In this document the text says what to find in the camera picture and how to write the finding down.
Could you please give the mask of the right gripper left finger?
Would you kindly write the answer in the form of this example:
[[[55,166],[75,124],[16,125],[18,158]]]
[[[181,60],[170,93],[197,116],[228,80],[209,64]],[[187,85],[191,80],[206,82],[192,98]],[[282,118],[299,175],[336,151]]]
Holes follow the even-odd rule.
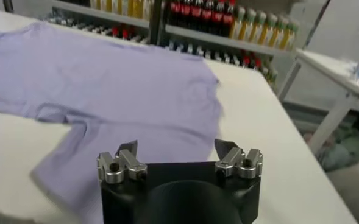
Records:
[[[148,173],[146,164],[136,159],[138,141],[121,144],[112,156],[102,152],[97,157],[98,180],[108,184],[120,184],[125,177],[134,181],[145,181]]]

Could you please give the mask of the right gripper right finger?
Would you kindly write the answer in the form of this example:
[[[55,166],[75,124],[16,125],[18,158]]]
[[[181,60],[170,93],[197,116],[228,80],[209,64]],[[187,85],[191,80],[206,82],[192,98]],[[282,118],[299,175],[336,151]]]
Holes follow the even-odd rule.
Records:
[[[219,161],[215,162],[215,171],[224,178],[237,174],[243,179],[262,176],[263,154],[259,149],[250,149],[246,153],[232,141],[215,139],[215,149]]]

